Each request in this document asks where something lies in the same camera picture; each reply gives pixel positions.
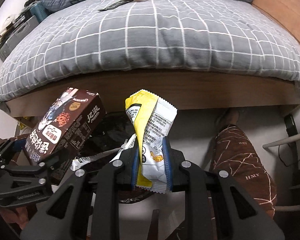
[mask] cardboard box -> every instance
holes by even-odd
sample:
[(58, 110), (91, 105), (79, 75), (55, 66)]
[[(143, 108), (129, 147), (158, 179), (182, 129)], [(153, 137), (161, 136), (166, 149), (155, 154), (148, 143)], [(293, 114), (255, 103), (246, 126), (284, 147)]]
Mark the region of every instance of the cardboard box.
[(72, 159), (105, 115), (98, 93), (68, 88), (27, 138), (25, 150), (30, 163), (37, 165), (53, 152), (66, 148), (68, 161), (51, 175), (51, 182), (58, 185)]

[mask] cartoon character on box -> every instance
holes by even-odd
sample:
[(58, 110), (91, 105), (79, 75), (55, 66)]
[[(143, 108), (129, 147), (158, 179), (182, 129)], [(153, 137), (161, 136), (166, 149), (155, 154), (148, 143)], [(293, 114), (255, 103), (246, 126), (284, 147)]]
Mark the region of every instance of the cartoon character on box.
[(46, 125), (49, 125), (51, 122), (58, 121), (59, 126), (64, 126), (70, 120), (70, 114), (64, 113), (65, 105), (75, 97), (74, 94), (77, 91), (78, 89), (76, 88), (69, 88), (53, 103), (48, 112), (40, 121), (38, 125), (39, 131), (42, 130)]

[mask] metal screw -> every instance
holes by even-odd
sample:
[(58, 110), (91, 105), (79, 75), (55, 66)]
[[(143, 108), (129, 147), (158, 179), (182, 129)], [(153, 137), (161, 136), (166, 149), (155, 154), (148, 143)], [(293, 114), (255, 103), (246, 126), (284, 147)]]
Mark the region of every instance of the metal screw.
[(191, 167), (191, 162), (184, 161), (181, 163), (181, 166), (184, 168), (190, 168)]
[(39, 179), (39, 184), (41, 185), (46, 184), (46, 179)]
[(219, 171), (220, 177), (226, 178), (229, 176), (229, 173), (227, 171)]
[(77, 177), (82, 177), (82, 176), (84, 175), (84, 170), (82, 170), (82, 169), (77, 170), (77, 171), (75, 172), (75, 175), (76, 175)]
[(120, 166), (122, 165), (122, 161), (120, 161), (120, 160), (115, 160), (115, 161), (112, 163), (112, 165), (113, 165), (114, 167), (120, 167)]

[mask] person's leg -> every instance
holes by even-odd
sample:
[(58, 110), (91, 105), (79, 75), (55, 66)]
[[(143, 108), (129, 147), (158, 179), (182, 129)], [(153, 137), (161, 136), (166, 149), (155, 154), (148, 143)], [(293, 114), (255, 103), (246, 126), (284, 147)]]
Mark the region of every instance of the person's leg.
[(276, 185), (245, 133), (237, 127), (238, 118), (239, 112), (229, 109), (218, 123), (222, 128), (216, 137), (210, 171), (227, 171), (273, 217)]

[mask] gray suitcase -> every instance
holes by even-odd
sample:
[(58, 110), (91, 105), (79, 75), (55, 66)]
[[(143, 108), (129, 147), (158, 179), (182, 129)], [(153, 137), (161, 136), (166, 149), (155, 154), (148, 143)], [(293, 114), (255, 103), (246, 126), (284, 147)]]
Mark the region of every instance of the gray suitcase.
[(23, 23), (15, 32), (7, 39), (2, 48), (0, 49), (0, 59), (5, 59), (10, 55), (13, 49), (22, 41), (34, 28), (39, 25), (35, 16)]

